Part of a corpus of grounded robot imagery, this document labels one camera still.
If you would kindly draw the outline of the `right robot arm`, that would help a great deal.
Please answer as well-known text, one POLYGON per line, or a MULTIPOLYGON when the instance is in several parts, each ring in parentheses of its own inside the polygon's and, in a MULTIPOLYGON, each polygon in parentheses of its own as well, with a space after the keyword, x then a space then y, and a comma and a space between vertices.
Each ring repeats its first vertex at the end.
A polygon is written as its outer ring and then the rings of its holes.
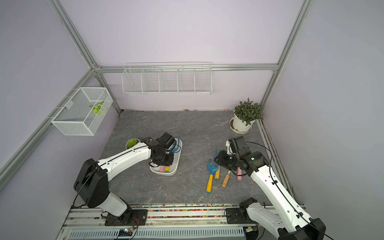
POLYGON ((235 171, 241 169, 265 193, 277 211, 273 214, 254 198, 240 204, 246 216, 262 225, 278 240, 322 240, 326 226, 312 218, 289 194, 272 169, 272 164, 260 152, 252 152, 244 137, 229 139, 227 149, 220 151, 214 161, 235 171))

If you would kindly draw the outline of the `green rake wooden handle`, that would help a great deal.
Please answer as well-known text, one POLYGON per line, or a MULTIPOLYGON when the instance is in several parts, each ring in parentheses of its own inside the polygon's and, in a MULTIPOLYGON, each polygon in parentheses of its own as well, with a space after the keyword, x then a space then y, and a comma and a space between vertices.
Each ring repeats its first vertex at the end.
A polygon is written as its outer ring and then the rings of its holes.
POLYGON ((232 173, 232 171, 228 171, 227 174, 225 175, 224 180, 223 180, 222 185, 221 185, 222 188, 225 189, 227 187, 231 173, 232 173))

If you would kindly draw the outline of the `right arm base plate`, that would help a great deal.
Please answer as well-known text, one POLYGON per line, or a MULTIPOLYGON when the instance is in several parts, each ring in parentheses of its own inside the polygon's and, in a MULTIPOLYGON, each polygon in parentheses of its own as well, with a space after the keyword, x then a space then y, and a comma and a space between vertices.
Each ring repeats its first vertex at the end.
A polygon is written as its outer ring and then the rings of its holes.
POLYGON ((224 216, 226 217, 227 224, 256 224, 252 221, 246 210, 242 207, 239 208, 227 208, 224 210, 224 216))

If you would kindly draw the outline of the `teal rake yellow handle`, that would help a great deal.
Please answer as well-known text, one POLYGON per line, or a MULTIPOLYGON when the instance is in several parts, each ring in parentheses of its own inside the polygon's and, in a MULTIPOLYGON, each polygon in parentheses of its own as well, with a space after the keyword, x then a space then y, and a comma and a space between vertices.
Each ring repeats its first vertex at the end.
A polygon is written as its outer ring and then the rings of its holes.
POLYGON ((219 170, 219 166, 212 159, 209 159, 207 169, 210 173, 210 177, 207 184, 206 192, 211 193, 214 176, 215 176, 215 173, 219 170))
POLYGON ((169 163, 167 163, 167 166, 165 166, 165 173, 169 173, 171 171, 171 165, 174 163, 174 160, 176 158, 175 155, 177 153, 179 153, 181 151, 181 149, 182 149, 180 144, 181 144, 181 140, 180 139, 175 139, 175 142, 173 144, 173 148, 171 149, 171 153, 172 153, 171 157, 172 157, 172 159, 169 160, 169 163))
POLYGON ((216 162, 217 156, 218 156, 218 149, 215 150, 215 154, 214 154, 214 163, 215 163, 215 166, 217 167, 217 171, 215 172, 215 177, 214 177, 215 181, 218 181, 220 179, 220 166, 216 162))

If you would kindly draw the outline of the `white storage box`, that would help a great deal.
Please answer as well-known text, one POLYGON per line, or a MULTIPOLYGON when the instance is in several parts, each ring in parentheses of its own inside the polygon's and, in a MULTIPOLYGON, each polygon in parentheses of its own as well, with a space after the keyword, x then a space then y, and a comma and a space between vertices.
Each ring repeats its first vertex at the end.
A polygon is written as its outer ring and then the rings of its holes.
MULTIPOLYGON (((173 148, 173 144, 167 149, 167 152, 171 152, 171 149, 173 148)), ((160 172, 160 168, 161 166, 155 166, 155 167, 151 167, 150 166, 150 170, 157 174, 157 175, 160 175, 160 176, 167 176, 167 177, 170 177, 170 176, 173 176, 176 172, 177 172, 177 169, 178 169, 178 165, 179 165, 179 160, 180 160, 180 156, 181 156, 181 152, 182 152, 182 149, 179 153, 177 153, 175 155, 175 160, 174 160, 174 163, 171 165, 171 171, 169 173, 161 173, 160 172)))

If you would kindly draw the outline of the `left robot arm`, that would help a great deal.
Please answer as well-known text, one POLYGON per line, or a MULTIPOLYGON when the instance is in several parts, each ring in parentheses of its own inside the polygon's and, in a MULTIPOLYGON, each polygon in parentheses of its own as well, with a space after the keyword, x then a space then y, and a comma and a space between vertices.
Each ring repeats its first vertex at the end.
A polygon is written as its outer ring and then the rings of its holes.
POLYGON ((109 189, 109 182, 127 170, 142 162, 149 161, 150 169, 155 174, 162 174, 161 167, 169 168, 163 174, 175 174, 182 152, 183 142, 169 133, 155 139, 147 137, 134 146, 111 157, 86 160, 74 183, 77 196, 88 208, 100 208, 109 216, 117 219, 131 217, 131 207, 109 189))

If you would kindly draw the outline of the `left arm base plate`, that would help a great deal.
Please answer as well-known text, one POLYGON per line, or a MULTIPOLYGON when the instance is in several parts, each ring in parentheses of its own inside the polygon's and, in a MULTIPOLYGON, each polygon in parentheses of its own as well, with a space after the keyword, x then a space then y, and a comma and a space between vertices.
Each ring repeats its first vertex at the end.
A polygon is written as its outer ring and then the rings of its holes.
POLYGON ((115 217, 108 214, 105 226, 144 226, 148 219, 148 210, 145 209, 131 209, 127 210, 120 217, 115 217))

